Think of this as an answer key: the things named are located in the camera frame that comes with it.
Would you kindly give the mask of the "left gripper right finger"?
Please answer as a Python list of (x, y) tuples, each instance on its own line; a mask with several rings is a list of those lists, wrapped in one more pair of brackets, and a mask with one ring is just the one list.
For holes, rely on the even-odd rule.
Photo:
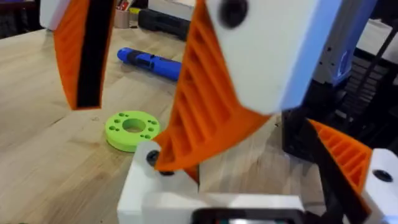
[(302, 141), (350, 223), (397, 223), (397, 155), (312, 119)]

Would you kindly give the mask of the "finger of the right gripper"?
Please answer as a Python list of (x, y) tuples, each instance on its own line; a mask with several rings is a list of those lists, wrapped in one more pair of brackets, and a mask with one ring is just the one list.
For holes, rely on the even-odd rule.
[(115, 0), (40, 2), (40, 25), (53, 33), (58, 72), (72, 110), (101, 107), (115, 11)]
[(197, 1), (159, 171), (198, 165), (299, 107), (314, 78), (338, 80), (375, 1)]

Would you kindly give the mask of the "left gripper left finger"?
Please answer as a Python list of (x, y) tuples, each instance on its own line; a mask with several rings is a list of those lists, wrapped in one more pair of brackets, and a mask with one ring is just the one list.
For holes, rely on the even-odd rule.
[(123, 190), (118, 202), (117, 215), (120, 224), (142, 223), (141, 205), (151, 192), (198, 192), (198, 184), (184, 171), (162, 175), (154, 169), (160, 152), (155, 141), (137, 145)]

